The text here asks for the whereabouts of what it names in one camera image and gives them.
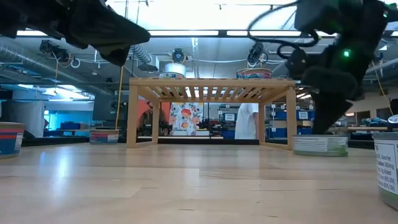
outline white label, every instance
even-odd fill
[[[397,161],[398,141],[374,140],[376,153],[377,177],[379,186],[391,193],[398,195]]]
[[[327,152],[328,138],[325,137],[294,137],[293,148],[298,151]]]
[[[108,141],[117,141],[119,139],[118,134],[109,134],[108,135]]]
[[[299,111],[299,112],[298,112],[298,118],[299,118],[299,119],[308,119],[308,112],[306,112],[306,111]]]
[[[225,114],[225,121],[235,121],[235,114]]]
[[[24,133],[17,134],[17,139],[15,141],[15,147],[20,147],[22,145],[23,138],[24,138]]]

